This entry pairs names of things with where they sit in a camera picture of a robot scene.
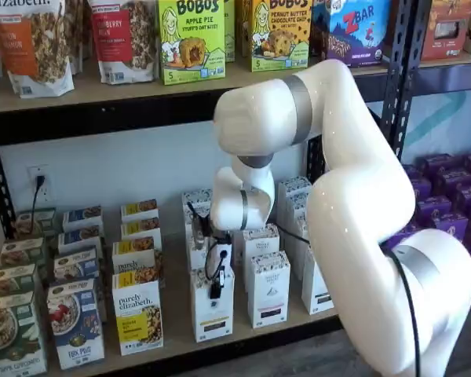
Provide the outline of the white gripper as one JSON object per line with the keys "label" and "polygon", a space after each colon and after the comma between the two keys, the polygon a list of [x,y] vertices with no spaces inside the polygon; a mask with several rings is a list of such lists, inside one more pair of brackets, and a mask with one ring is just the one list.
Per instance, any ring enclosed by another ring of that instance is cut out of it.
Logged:
{"label": "white gripper", "polygon": [[225,267],[230,266],[232,245],[213,242],[208,250],[208,279],[211,280],[210,299],[219,299],[225,286]]}

